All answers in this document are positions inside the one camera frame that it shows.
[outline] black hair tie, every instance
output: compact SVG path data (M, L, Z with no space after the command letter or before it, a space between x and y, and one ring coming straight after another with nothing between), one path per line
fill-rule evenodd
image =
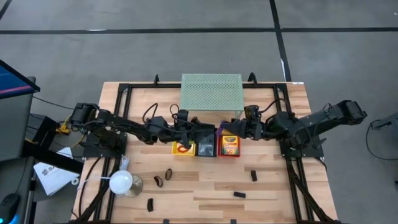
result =
M171 169L167 169L165 178L166 180L170 180L172 178L173 171Z
M160 178L159 176L155 176L154 179L155 179L156 185L157 185L158 187L163 187L163 180L162 180L162 178Z

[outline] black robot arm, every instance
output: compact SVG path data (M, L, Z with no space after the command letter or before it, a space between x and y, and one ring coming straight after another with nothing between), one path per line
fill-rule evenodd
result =
M189 148L189 140L196 141L203 130L214 129L214 125L201 123L197 118L188 121L187 110L178 110L178 113L174 114L173 126L168 125L161 116L146 119L144 124L140 124L112 114L108 110L101 110L92 103L78 103L71 115L70 123L72 128L83 128L94 134L98 138L97 146L110 149L119 144L120 134L115 130L133 134L138 140L150 145L157 140L163 143L180 141L184 147Z
M232 120L223 128L241 138L287 141L295 149L306 147L315 136L341 124L360 124L367 116L357 102L350 100L299 119L293 113L280 111L262 122L262 111L256 105L246 106L244 112L245 119Z

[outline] monitor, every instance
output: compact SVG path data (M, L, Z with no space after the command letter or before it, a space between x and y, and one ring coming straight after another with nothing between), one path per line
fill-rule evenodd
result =
M0 60L0 99L40 91L40 88Z

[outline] wooden tabletop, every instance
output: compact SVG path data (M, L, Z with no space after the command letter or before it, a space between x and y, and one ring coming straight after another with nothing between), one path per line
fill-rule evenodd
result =
M113 111L118 85L118 82L104 83L99 101L102 109ZM310 114L305 86L287 83L287 87L293 112L298 117ZM259 105L265 108L273 100L271 89L244 89L245 106ZM172 103L179 105L180 89L133 89L128 118L141 123L142 114L153 103L159 104L156 115L172 123L169 107ZM271 108L263 114L262 120L275 112L276 108ZM217 127L222 119L234 117L233 112L214 111L190 111L189 115ZM128 135L128 171L143 180L144 188L137 197L115 198L112 223L162 223L165 218L171 223L230 223L231 219L237 219L238 223L295 222L285 159L280 155L278 142L243 139L239 158L175 156L171 155L171 151L171 143L159 142L148 146L135 136ZM85 179L95 160L85 162L82 179ZM303 163L310 193L326 214L337 219L324 166L312 158L304 158ZM97 163L91 176L100 176L102 168L103 159ZM173 170L173 176L170 180L164 179L164 186L159 188L154 176L164 177L168 168ZM251 170L257 171L257 182L252 182ZM97 194L99 184L99 179L88 181L83 210ZM246 193L246 198L234 197L234 191ZM103 200L101 219L105 217L108 194ZM78 211L79 197L80 190L73 208L75 213ZM153 212L147 211L148 198L154 199ZM305 218L301 194L299 198Z

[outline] green mesh box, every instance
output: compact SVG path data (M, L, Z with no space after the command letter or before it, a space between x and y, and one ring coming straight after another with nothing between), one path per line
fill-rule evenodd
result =
M243 111L240 74L182 74L181 109Z

